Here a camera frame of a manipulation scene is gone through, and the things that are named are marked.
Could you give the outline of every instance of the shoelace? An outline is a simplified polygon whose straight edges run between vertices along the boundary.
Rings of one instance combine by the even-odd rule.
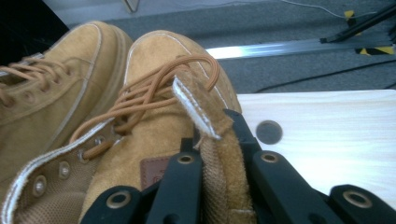
[[[142,119],[147,110],[173,105],[177,102],[175,97],[159,99],[158,96],[172,91],[172,82],[175,74],[187,72],[194,76],[188,63],[208,63],[211,67],[209,79],[205,88],[211,91],[219,78],[219,64],[209,55],[181,56],[170,63],[143,75],[134,83],[124,86],[119,92],[119,99],[105,114],[90,119],[79,126],[70,139],[76,141],[92,126],[107,119],[115,119],[118,123],[114,131],[126,135],[128,131]],[[82,160],[90,160],[113,146],[114,141],[103,141],[96,147],[90,148],[80,155]]]
[[[59,83],[60,81],[59,75],[53,69],[54,65],[61,67],[66,74],[69,74],[67,66],[63,63],[37,57],[23,58],[22,63],[11,63],[8,67],[0,66],[0,71],[27,80],[39,80],[40,90],[47,91],[50,85],[49,76],[55,83]],[[15,103],[14,99],[4,90],[6,84],[0,84],[0,102],[6,107],[13,106]]]

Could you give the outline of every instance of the boot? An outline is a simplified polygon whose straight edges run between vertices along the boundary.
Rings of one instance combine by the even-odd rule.
[[[254,223],[242,153],[222,112],[241,107],[216,60],[185,36],[157,31],[133,43],[127,62],[113,107],[82,124],[70,145],[24,167],[8,192],[2,221],[75,223],[107,189],[150,187],[150,172],[166,168],[195,124],[205,222]]]
[[[84,120],[106,112],[124,80],[132,40],[99,21],[44,54],[0,67],[0,200],[22,166],[67,144]]]

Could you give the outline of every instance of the shoe label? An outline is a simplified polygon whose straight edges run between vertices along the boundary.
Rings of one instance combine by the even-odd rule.
[[[170,156],[150,158],[140,162],[140,182],[142,183],[142,190],[150,187],[163,178],[170,158]]]

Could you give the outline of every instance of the black cable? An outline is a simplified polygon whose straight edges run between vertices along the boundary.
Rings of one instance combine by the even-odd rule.
[[[392,89],[392,87],[396,87],[396,82],[391,85],[388,85],[386,88],[384,88],[384,90]]]
[[[360,69],[364,69],[364,68],[369,68],[369,67],[374,67],[374,66],[378,66],[378,65],[381,65],[381,64],[387,64],[387,63],[396,63],[396,60],[384,61],[384,62],[381,62],[381,63],[369,63],[369,64],[362,65],[362,66],[359,66],[359,67],[348,68],[348,69],[345,69],[345,70],[332,72],[332,73],[328,73],[328,74],[324,74],[324,75],[320,75],[320,76],[300,78],[300,79],[296,79],[296,80],[293,80],[293,81],[284,82],[284,83],[276,84],[276,85],[269,86],[269,87],[264,87],[264,88],[261,88],[261,89],[259,89],[257,91],[254,91],[254,93],[260,93],[260,92],[263,92],[263,91],[268,91],[268,90],[271,90],[271,89],[274,89],[274,88],[278,88],[278,87],[282,87],[282,86],[289,86],[291,84],[304,82],[304,81],[308,81],[308,80],[312,80],[312,79],[316,79],[316,78],[331,77],[331,76],[335,76],[335,75],[343,75],[344,73],[347,73],[347,72],[352,72],[352,71],[356,71],[356,70],[360,70]],[[396,86],[396,83],[394,83],[394,84],[392,84],[390,86],[387,86],[385,89],[389,89],[389,88],[391,88],[393,86]]]

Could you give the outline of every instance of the white table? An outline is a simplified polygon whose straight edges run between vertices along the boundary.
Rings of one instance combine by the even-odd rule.
[[[396,208],[396,91],[239,94],[256,136],[265,120],[281,140],[262,149],[282,154],[312,188],[367,189]]]

